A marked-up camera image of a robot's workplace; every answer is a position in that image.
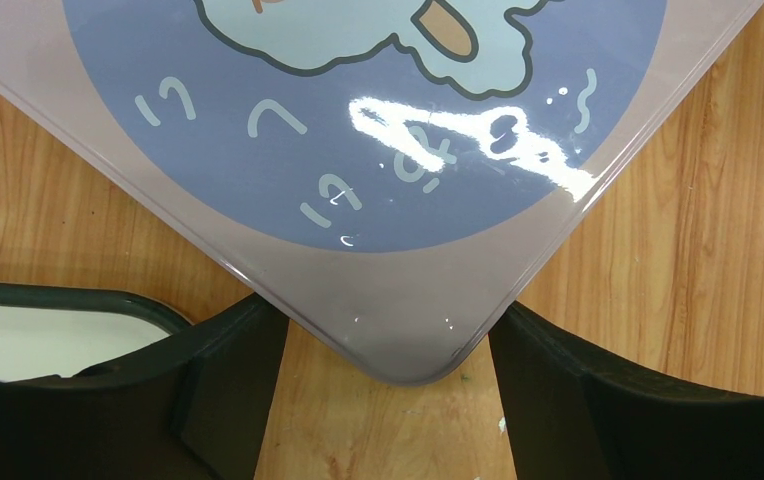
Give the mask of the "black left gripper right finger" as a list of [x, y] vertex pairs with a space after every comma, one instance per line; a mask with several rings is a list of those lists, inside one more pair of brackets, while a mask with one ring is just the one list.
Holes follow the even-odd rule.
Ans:
[[512, 304], [489, 333], [520, 479], [764, 479], [764, 396], [646, 368]]

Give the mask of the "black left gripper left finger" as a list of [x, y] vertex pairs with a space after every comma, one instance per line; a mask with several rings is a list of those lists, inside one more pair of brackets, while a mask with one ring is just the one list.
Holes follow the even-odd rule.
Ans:
[[257, 295], [191, 325], [124, 293], [0, 296], [0, 307], [129, 314], [163, 330], [131, 353], [0, 381], [0, 479], [251, 479], [288, 318]]

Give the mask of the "strawberry print tray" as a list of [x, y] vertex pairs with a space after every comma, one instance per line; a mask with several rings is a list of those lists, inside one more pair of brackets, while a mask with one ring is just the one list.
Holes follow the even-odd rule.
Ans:
[[130, 292], [0, 282], [0, 382], [73, 377], [189, 325]]

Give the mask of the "silver tin lid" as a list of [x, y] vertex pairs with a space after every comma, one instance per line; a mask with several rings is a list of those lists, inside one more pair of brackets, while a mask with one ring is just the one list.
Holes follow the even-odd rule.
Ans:
[[454, 370], [756, 1], [0, 1], [0, 94], [370, 376]]

